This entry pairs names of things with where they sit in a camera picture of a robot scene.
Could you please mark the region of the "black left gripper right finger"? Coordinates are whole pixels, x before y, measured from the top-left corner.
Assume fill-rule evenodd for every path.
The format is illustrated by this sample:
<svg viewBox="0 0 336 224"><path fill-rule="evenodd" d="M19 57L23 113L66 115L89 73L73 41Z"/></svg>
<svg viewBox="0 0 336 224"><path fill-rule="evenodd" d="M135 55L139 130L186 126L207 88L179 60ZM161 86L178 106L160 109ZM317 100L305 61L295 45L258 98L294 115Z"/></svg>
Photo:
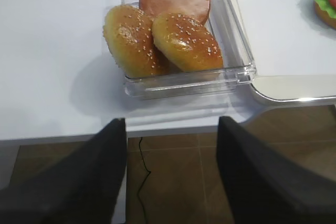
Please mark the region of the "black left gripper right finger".
<svg viewBox="0 0 336 224"><path fill-rule="evenodd" d="M232 118L218 121L216 161L235 223L335 223L335 182L279 154Z"/></svg>

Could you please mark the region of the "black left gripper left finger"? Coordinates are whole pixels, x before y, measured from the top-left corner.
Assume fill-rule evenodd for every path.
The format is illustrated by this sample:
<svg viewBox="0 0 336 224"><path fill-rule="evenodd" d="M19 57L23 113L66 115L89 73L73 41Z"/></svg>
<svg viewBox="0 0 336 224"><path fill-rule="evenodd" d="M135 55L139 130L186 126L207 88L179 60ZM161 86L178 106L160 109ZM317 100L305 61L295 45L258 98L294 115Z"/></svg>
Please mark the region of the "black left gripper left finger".
<svg viewBox="0 0 336 224"><path fill-rule="evenodd" d="M127 166L124 119L113 119L49 169L1 190L1 223L110 223Z"/></svg>

